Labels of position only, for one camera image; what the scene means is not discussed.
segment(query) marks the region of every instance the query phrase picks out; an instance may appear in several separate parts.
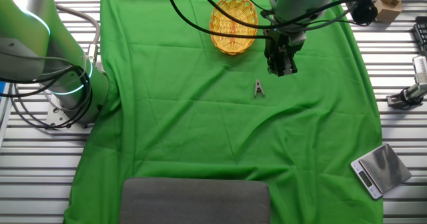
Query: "kitchen scale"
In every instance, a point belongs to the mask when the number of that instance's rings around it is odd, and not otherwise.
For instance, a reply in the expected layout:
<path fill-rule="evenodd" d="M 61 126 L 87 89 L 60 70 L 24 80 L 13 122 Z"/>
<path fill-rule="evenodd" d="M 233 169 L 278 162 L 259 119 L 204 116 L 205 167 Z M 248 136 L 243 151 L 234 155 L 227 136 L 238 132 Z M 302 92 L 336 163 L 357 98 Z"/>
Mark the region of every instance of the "kitchen scale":
<path fill-rule="evenodd" d="M 352 168 L 374 199 L 412 176 L 389 144 L 353 161 Z"/>

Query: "aluminum slats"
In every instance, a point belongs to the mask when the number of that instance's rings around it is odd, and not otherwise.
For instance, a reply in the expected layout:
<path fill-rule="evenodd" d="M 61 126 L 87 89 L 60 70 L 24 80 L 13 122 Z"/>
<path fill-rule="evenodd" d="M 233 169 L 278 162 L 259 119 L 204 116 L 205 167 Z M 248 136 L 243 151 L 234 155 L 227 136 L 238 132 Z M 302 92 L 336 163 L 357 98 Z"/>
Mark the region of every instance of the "aluminum slats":
<path fill-rule="evenodd" d="M 56 1 L 99 20 L 99 0 Z M 396 111 L 385 102 L 387 95 L 414 84 L 412 58 L 418 48 L 410 30 L 416 16 L 427 15 L 427 0 L 404 0 L 403 6 L 404 12 L 391 25 L 352 25 L 352 29 L 374 87 L 383 138 L 413 174 L 405 185 L 384 196 L 384 223 L 421 224 L 427 223 L 427 105 Z M 60 13 L 60 17 L 86 51 L 95 29 L 72 15 Z M 19 88 L 24 93 L 37 86 Z M 33 114 L 46 118 L 49 104 L 43 95 L 24 100 Z M 86 135 L 40 132 L 12 109 L 0 148 L 0 223 L 61 223 L 86 139 Z"/>

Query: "gray mat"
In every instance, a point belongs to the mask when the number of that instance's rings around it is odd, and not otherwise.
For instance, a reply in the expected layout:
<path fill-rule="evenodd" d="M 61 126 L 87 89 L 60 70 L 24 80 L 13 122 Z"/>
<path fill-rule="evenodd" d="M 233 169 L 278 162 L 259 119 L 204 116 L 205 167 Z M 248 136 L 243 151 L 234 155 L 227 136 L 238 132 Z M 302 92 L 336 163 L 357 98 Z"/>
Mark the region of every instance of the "gray mat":
<path fill-rule="evenodd" d="M 270 192 L 259 181 L 131 178 L 120 224 L 269 224 Z"/>

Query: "wicker basket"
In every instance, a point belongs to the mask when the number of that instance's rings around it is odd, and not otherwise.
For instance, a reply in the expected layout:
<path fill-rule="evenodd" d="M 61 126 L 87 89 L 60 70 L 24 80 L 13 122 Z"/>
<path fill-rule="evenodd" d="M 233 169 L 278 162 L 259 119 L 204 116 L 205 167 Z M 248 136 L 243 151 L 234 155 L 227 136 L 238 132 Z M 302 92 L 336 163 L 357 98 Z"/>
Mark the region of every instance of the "wicker basket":
<path fill-rule="evenodd" d="M 246 23 L 258 24 L 254 4 L 249 0 L 221 0 L 217 3 L 224 11 Z M 217 9 L 213 9 L 209 29 L 220 33 L 236 35 L 256 35 L 257 29 L 245 27 L 228 19 Z M 254 39 L 220 37 L 211 35 L 213 44 L 222 52 L 230 55 L 243 53 L 252 45 Z"/>

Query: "green cloth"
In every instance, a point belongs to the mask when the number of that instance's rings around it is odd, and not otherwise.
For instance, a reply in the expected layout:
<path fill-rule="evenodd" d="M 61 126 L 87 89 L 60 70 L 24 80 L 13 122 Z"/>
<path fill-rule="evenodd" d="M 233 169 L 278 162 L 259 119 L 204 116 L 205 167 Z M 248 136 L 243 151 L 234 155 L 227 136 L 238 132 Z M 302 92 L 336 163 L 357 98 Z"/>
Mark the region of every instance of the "green cloth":
<path fill-rule="evenodd" d="M 208 28 L 207 1 L 176 2 Z M 382 137 L 348 24 L 308 32 L 298 73 L 276 77 L 267 72 L 264 40 L 223 54 L 169 0 L 101 0 L 101 22 L 109 94 L 77 168 L 66 223 L 117 223 L 129 177 L 263 181 L 273 224 L 382 222 L 382 201 L 350 168 Z M 257 79 L 265 98 L 254 98 Z"/>

